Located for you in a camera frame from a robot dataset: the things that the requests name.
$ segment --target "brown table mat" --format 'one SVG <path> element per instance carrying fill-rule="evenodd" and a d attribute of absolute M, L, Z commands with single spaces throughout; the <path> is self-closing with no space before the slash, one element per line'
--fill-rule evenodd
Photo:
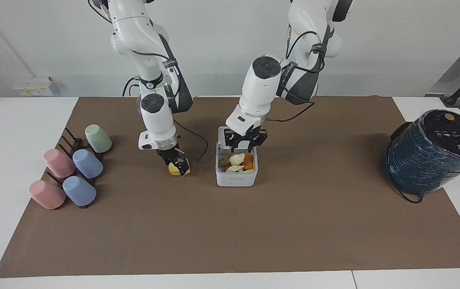
<path fill-rule="evenodd" d="M 184 126 L 208 152 L 173 177 L 154 151 L 135 98 L 80 98 L 67 127 L 99 124 L 113 139 L 88 209 L 31 200 L 0 262 L 0 277 L 184 274 L 460 267 L 460 217 L 444 190 L 410 204 L 386 183 L 379 158 L 404 122 L 381 97 L 321 97 L 296 120 L 266 123 L 251 188 L 220 188 L 217 128 L 236 98 L 196 98 Z M 302 106 L 275 100 L 270 117 Z M 179 128 L 192 157 L 201 139 Z"/>

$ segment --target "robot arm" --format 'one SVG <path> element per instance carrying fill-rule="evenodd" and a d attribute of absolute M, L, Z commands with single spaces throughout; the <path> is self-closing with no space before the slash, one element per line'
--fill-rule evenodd
<path fill-rule="evenodd" d="M 324 58 L 340 51 L 342 40 L 334 32 L 333 22 L 344 20 L 351 0 L 291 0 L 289 8 L 289 44 L 291 32 L 299 35 L 293 43 L 296 62 L 264 55 L 254 60 L 242 87 L 239 104 L 226 120 L 226 145 L 232 150 L 248 142 L 248 151 L 263 144 L 266 121 L 275 96 L 291 104 L 311 103 L 318 90 L 319 72 Z"/>
<path fill-rule="evenodd" d="M 145 4 L 152 1 L 94 0 L 94 4 L 99 5 L 112 21 L 113 48 L 129 57 L 139 73 L 142 94 L 138 109 L 148 128 L 140 134 L 139 148 L 157 150 L 166 165 L 173 163 L 184 175 L 189 172 L 189 162 L 179 156 L 181 150 L 173 114 L 189 110 L 193 98 L 169 47 L 167 35 L 164 35 L 164 28 L 154 24 L 148 16 Z M 162 68 L 169 80 L 164 77 Z"/>

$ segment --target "white plastic box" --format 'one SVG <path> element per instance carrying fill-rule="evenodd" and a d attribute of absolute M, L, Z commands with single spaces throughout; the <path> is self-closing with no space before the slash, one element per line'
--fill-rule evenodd
<path fill-rule="evenodd" d="M 220 187 L 251 187 L 255 183 L 255 178 L 259 170 L 257 150 L 252 149 L 251 154 L 253 155 L 253 169 L 251 173 L 227 173 L 219 168 L 219 160 L 223 157 L 230 155 L 232 152 L 230 147 L 225 144 L 224 130 L 229 128 L 227 126 L 221 126 L 218 130 L 218 143 L 216 144 L 216 178 Z M 238 148 L 235 149 L 234 153 L 248 153 L 249 141 L 241 141 Z"/>

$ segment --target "black lid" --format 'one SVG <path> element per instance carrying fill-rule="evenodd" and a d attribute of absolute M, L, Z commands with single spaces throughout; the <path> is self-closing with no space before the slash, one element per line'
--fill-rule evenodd
<path fill-rule="evenodd" d="M 432 110 L 424 117 L 423 128 L 437 146 L 460 157 L 460 115 L 447 110 Z"/>
<path fill-rule="evenodd" d="M 255 75 L 261 79 L 268 79 L 280 73 L 280 63 L 269 56 L 261 56 L 252 63 Z"/>
<path fill-rule="evenodd" d="M 149 94 L 140 101 L 140 106 L 151 114 L 158 113 L 164 106 L 164 97 L 157 93 Z"/>

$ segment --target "white wall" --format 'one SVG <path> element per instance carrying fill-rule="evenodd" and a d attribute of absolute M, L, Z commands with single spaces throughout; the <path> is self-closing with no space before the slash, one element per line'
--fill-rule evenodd
<path fill-rule="evenodd" d="M 240 94 L 255 57 L 285 53 L 288 9 L 289 0 L 148 5 L 193 95 Z M 336 29 L 344 47 L 327 60 L 320 95 L 423 96 L 460 56 L 460 1 L 355 0 Z M 51 76 L 65 96 L 120 95 L 135 68 L 111 33 L 87 0 L 0 0 L 0 96 L 29 74 Z"/>

